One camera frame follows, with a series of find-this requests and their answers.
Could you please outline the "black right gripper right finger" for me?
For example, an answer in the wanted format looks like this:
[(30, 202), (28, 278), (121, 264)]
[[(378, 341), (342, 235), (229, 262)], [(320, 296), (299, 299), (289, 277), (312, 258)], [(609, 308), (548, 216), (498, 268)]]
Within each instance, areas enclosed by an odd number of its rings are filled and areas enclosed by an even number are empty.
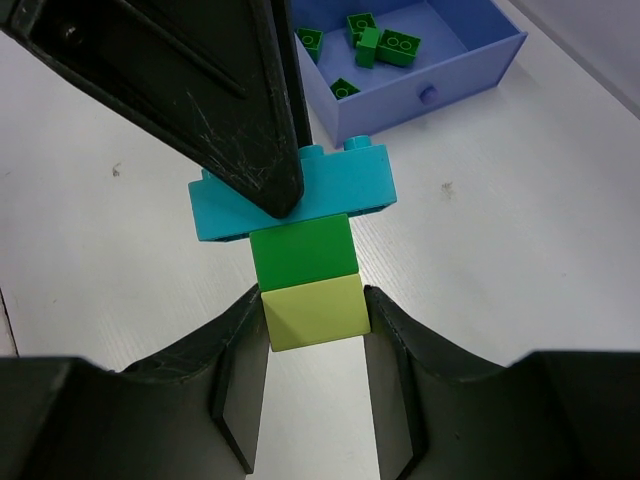
[(384, 479), (635, 479), (639, 356), (535, 351), (503, 367), (364, 290)]

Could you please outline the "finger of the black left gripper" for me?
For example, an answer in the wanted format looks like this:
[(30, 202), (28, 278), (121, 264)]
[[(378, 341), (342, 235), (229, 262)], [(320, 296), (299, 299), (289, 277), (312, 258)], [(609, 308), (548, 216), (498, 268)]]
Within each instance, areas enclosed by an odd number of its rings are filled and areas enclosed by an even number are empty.
[(5, 1), (2, 31), (274, 218), (312, 141), (287, 1)]

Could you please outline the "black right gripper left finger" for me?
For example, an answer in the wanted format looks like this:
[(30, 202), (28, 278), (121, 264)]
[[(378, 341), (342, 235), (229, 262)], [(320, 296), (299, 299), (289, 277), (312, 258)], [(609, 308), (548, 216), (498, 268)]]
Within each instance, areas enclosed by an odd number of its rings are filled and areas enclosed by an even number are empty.
[(79, 357), (1, 361), (5, 479), (244, 479), (269, 339), (260, 293), (116, 372)]

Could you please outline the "lime lego brick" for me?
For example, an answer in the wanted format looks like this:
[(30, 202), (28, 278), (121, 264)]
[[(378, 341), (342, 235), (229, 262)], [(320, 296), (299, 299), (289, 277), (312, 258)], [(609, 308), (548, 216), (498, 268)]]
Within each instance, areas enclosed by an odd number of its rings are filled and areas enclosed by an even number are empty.
[(264, 292), (261, 299), (275, 352), (371, 331), (359, 274)]

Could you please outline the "cyan long lego brick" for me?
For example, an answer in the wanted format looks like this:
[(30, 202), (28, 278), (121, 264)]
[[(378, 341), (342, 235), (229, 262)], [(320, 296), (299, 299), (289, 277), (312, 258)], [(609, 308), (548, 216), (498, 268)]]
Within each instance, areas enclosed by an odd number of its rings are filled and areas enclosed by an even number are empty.
[(276, 219), (207, 171), (188, 184), (197, 238), (234, 241), (256, 230), (305, 220), (378, 212), (397, 201), (387, 148), (366, 135), (351, 137), (344, 149), (326, 153), (320, 145), (299, 150), (304, 193), (284, 219)]

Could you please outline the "small green lego brick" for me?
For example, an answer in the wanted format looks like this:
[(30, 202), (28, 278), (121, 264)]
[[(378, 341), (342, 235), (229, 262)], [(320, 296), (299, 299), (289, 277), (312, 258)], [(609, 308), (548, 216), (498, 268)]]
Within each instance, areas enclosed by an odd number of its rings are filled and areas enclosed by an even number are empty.
[(250, 246), (261, 291), (272, 291), (359, 271), (345, 214), (252, 232)]

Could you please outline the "dark green square lego brick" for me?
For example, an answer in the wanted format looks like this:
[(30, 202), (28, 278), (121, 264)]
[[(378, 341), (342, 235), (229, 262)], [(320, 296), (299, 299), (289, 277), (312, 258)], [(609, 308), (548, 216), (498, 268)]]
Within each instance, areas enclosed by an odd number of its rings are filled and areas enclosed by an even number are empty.
[(323, 49), (324, 33), (304, 27), (298, 28), (296, 33), (313, 62), (318, 63)]

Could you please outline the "green four-stud lego brick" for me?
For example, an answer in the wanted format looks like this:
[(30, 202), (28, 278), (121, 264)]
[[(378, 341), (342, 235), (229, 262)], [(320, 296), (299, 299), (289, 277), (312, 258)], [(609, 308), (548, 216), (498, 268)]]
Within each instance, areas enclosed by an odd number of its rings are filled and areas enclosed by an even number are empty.
[(331, 85), (330, 90), (337, 100), (342, 100), (360, 92), (360, 89), (346, 79), (339, 77)]

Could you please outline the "green heart lego brick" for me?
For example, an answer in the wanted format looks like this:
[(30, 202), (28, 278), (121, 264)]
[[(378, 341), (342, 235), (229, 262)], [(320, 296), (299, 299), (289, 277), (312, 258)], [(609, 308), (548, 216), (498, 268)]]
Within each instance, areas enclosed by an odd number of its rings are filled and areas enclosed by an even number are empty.
[(353, 47), (361, 39), (366, 28), (376, 28), (374, 16), (370, 12), (348, 15), (346, 17), (347, 33)]

